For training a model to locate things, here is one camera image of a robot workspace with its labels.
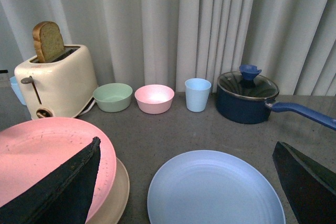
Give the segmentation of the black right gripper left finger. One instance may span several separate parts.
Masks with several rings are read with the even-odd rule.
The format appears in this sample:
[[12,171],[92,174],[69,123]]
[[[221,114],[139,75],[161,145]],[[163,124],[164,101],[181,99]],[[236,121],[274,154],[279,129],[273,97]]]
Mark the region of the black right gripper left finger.
[[80,152],[1,207],[1,223],[85,223],[100,164],[96,136]]

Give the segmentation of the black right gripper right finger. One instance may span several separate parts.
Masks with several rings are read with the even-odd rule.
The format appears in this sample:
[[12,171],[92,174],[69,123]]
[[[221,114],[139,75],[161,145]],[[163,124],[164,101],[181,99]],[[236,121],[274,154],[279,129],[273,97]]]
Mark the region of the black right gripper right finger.
[[277,142],[272,158],[299,223],[335,223],[335,172],[285,142]]

